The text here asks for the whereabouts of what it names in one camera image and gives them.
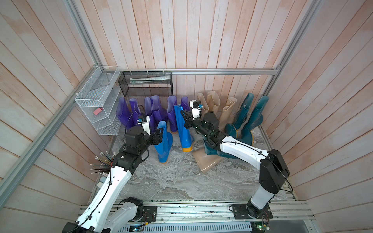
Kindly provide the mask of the purple rain boot back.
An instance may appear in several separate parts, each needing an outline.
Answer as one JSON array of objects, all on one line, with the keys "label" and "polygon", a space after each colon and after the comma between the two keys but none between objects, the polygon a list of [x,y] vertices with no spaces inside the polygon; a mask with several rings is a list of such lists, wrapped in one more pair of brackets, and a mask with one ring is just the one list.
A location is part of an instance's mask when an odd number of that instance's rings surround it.
[{"label": "purple rain boot back", "polygon": [[181,107],[184,111],[190,111],[190,103],[187,96],[181,98]]}]

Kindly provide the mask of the purple rain boot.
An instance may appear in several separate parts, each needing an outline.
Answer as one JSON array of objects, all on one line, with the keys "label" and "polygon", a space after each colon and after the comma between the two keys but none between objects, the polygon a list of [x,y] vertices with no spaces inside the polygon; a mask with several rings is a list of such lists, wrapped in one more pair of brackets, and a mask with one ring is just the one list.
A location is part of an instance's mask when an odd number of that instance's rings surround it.
[{"label": "purple rain boot", "polygon": [[134,126],[133,114],[129,111],[124,97],[119,98],[116,116],[120,123],[128,130]]},{"label": "purple rain boot", "polygon": [[137,125],[139,116],[142,116],[141,109],[139,107],[138,100],[136,98],[132,98],[129,100],[130,106],[132,109],[132,120],[134,125]]},{"label": "purple rain boot", "polygon": [[148,116],[150,118],[150,122],[149,122],[149,127],[150,127],[150,131],[151,133],[155,130],[155,120],[154,120],[154,115],[153,115],[153,111],[152,111],[152,100],[150,97],[146,97],[145,100],[144,100],[144,104],[145,104],[145,115]]},{"label": "purple rain boot", "polygon": [[177,105],[177,97],[176,96],[169,96],[168,97],[168,108],[167,108],[167,115],[170,122],[170,130],[173,134],[178,132],[177,128],[177,121],[175,115],[175,108],[174,106]]},{"label": "purple rain boot", "polygon": [[158,95],[151,96],[152,101],[152,113],[156,124],[161,121],[168,121],[168,114],[165,108],[162,107],[161,101]]},{"label": "purple rain boot", "polygon": [[181,107],[184,111],[190,111],[190,103],[187,96],[181,98]]}]

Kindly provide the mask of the blue rain boot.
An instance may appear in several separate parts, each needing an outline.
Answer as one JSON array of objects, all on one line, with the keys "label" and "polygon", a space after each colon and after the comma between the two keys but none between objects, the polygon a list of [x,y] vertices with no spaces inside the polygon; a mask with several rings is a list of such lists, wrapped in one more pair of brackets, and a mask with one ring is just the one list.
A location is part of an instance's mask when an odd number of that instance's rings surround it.
[{"label": "blue rain boot", "polygon": [[167,130],[167,123],[166,121],[160,121],[157,129],[163,129],[162,133],[162,142],[158,145],[155,145],[155,149],[158,154],[158,160],[160,163],[165,164],[168,161],[169,153],[173,143],[173,136]]},{"label": "blue rain boot", "polygon": [[178,134],[182,146],[183,152],[191,152],[193,149],[194,137],[190,134],[189,129],[184,127],[185,120],[182,117],[181,111],[183,110],[181,105],[174,107]]}]

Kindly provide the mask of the beige rain boot large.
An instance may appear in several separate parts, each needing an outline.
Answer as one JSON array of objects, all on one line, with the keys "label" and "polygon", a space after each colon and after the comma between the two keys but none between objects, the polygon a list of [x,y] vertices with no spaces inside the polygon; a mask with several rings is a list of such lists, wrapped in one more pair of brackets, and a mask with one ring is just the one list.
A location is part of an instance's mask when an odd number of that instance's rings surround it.
[{"label": "beige rain boot large", "polygon": [[208,103],[207,103],[203,93],[198,93],[197,94],[197,100],[200,101],[202,106],[203,106],[201,108],[201,118],[203,118],[204,115],[209,112],[209,106],[208,106]]}]

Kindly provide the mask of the blue rain boot front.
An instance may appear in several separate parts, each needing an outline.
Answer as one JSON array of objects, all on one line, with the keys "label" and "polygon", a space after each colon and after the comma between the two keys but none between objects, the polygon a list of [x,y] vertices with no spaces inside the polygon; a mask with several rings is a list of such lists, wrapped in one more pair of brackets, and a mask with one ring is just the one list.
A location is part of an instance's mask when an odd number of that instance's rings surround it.
[{"label": "blue rain boot front", "polygon": [[191,152],[193,149],[194,137],[190,134],[189,129],[184,127],[185,120],[182,117],[181,111],[183,110],[181,105],[174,107],[178,134],[182,146],[183,152]]}]

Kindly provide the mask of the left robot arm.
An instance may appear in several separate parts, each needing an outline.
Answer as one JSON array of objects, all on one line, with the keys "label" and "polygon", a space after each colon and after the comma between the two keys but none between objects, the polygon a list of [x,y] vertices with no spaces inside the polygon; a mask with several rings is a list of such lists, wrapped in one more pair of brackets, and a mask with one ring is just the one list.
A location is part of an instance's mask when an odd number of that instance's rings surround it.
[{"label": "left robot arm", "polygon": [[113,156],[108,177],[102,188],[78,219],[75,222],[68,222],[62,231],[64,233],[116,233],[128,221],[142,219],[142,201],[139,199],[129,199],[124,207],[113,214],[110,214],[110,211],[124,186],[144,161],[142,155],[151,145],[164,142],[165,132],[166,130],[160,128],[149,134],[141,126],[130,128],[125,134],[126,142],[119,153]]}]

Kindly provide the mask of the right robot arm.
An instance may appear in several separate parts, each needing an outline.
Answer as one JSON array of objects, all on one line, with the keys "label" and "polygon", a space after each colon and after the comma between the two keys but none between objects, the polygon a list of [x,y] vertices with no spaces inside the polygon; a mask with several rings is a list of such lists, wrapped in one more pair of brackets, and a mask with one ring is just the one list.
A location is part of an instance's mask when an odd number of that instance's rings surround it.
[{"label": "right robot arm", "polygon": [[288,181],[289,169],[280,151],[261,150],[245,144],[218,129],[219,121],[213,112],[207,119],[196,118],[191,111],[181,111],[186,129],[194,128],[204,136],[204,142],[217,152],[235,156],[259,170],[259,187],[247,203],[253,216],[261,212]]}]

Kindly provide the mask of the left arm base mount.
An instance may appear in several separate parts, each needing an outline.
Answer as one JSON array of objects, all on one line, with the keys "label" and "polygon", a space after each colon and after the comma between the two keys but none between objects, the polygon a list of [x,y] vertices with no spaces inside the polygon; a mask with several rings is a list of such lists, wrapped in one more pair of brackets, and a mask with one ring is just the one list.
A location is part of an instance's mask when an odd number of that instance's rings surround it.
[{"label": "left arm base mount", "polygon": [[145,223],[151,223],[156,221],[157,216],[157,206],[144,206],[143,201],[137,198],[129,197],[127,199],[121,200],[117,204],[117,210],[120,207],[124,207],[126,203],[132,203],[137,207],[137,212],[133,222],[144,221]]}]

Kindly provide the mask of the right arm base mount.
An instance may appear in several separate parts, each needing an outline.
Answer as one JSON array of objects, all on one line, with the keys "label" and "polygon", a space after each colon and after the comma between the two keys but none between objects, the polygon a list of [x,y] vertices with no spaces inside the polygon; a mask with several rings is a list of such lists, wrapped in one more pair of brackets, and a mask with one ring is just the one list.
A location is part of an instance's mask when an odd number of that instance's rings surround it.
[{"label": "right arm base mount", "polygon": [[235,219],[272,219],[269,203],[263,209],[258,209],[250,201],[246,204],[232,204],[228,209],[234,214]]}]

